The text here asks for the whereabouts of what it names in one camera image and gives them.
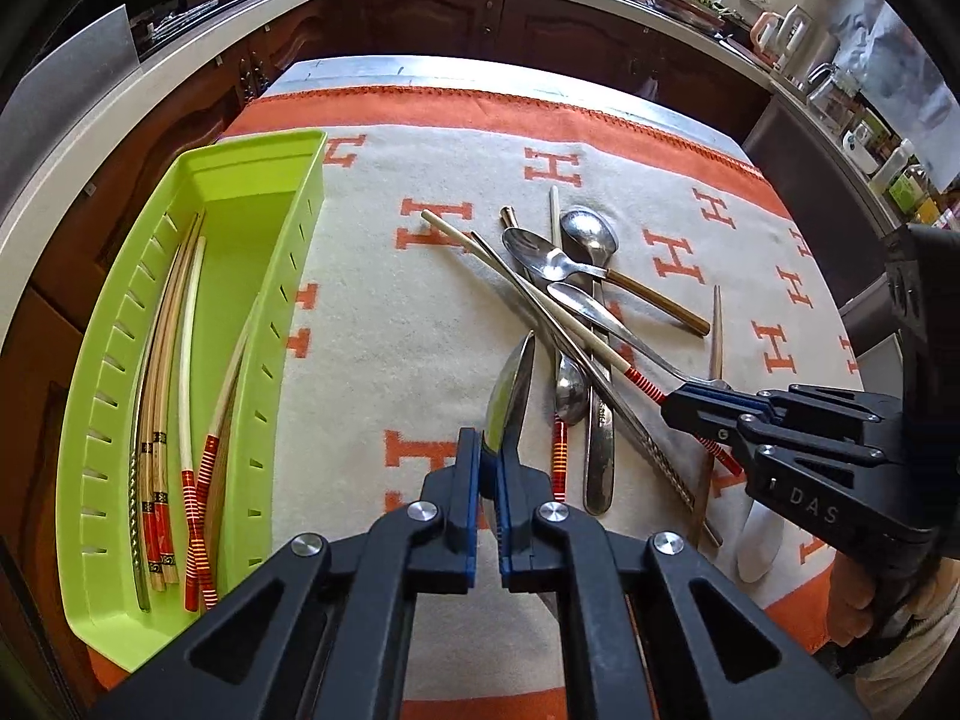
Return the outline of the right hand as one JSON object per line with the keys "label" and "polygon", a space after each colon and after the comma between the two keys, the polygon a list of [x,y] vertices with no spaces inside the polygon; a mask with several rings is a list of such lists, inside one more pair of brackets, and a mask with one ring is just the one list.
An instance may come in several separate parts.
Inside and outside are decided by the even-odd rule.
{"label": "right hand", "polygon": [[866,569],[838,553],[828,592],[827,632],[833,644],[846,647],[874,627],[874,582]]}

